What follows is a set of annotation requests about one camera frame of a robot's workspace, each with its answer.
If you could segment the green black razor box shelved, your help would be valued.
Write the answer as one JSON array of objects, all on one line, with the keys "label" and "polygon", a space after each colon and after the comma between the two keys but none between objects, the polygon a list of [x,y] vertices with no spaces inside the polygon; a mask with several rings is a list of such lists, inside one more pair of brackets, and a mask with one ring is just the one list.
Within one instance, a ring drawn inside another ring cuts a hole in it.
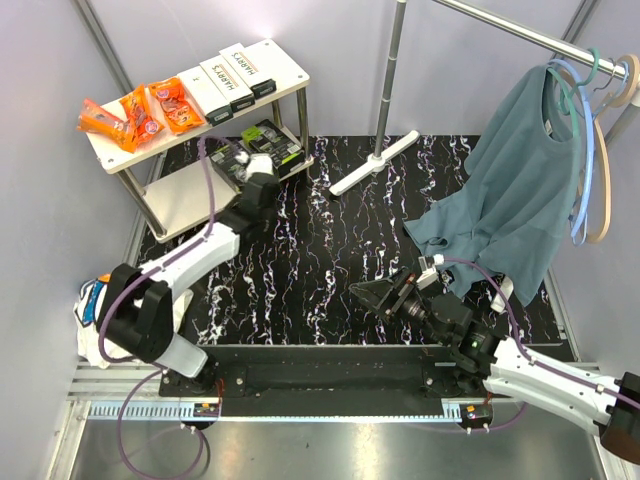
[{"label": "green black razor box shelved", "polygon": [[241,134],[245,147],[252,153],[267,154],[280,178],[284,178],[305,161],[302,147],[271,120],[265,119]]}]

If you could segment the green black razor box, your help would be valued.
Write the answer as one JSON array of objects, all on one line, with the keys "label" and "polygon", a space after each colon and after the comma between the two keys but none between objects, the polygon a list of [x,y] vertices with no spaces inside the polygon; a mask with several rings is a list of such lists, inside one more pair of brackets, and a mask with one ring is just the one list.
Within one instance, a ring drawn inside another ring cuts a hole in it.
[{"label": "green black razor box", "polygon": [[209,156],[214,171],[235,191],[240,192],[247,181],[249,153],[237,142],[218,148]]}]

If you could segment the white Harry's box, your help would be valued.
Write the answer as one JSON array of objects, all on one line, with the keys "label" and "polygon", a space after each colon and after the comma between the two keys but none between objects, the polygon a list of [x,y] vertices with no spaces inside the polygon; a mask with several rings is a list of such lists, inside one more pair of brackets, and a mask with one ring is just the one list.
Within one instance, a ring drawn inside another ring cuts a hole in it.
[{"label": "white Harry's box", "polygon": [[227,100],[233,113],[255,104],[251,89],[221,55],[202,61],[200,66]]},{"label": "white Harry's box", "polygon": [[256,56],[241,43],[226,47],[219,53],[249,87],[256,99],[277,91],[276,81],[264,70],[262,64],[256,60]]}]

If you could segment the white H razor box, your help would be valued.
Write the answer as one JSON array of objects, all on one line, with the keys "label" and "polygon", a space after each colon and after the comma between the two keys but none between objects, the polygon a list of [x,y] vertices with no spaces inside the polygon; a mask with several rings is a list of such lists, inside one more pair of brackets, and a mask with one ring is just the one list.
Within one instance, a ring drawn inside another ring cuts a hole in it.
[{"label": "white H razor box", "polygon": [[177,77],[209,125],[215,127],[233,118],[230,103],[201,66],[182,71]]}]

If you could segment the orange razor pack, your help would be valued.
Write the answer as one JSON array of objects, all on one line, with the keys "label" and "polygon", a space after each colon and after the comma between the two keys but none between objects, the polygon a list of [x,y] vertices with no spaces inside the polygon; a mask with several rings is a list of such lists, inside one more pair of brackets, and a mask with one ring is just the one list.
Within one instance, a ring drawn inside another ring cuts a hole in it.
[{"label": "orange razor pack", "polygon": [[135,148],[154,140],[164,130],[164,125],[152,115],[144,84],[121,97],[119,103],[134,130]]},{"label": "orange razor pack", "polygon": [[203,118],[187,100],[183,83],[178,77],[150,83],[147,87],[159,102],[173,134],[181,135],[204,124]]},{"label": "orange razor pack", "polygon": [[136,147],[135,130],[130,123],[108,112],[88,98],[83,101],[76,129],[86,133],[103,135],[125,151],[133,152]]}]

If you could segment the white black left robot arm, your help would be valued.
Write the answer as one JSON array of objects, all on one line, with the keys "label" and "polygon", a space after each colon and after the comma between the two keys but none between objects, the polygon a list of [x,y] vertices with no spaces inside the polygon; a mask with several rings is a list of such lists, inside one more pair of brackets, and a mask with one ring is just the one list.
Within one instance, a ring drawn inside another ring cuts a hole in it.
[{"label": "white black left robot arm", "polygon": [[134,268],[123,263],[110,275],[96,326],[100,354],[104,342],[147,364],[181,375],[196,396],[215,386],[209,355],[174,331],[173,304],[195,282],[270,226],[280,182],[268,173],[252,174],[244,189],[190,240],[161,258]]}]

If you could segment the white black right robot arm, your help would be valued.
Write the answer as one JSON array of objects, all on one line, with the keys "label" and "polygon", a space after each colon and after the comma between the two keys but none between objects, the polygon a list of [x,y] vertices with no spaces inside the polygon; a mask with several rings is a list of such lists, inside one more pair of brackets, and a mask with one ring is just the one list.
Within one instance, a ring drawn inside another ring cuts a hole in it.
[{"label": "white black right robot arm", "polygon": [[426,298],[406,269],[349,291],[381,320],[407,321],[446,348],[463,395],[485,389],[531,404],[597,436],[611,454],[639,462],[638,375],[595,374],[526,348],[474,319],[454,294]]}]

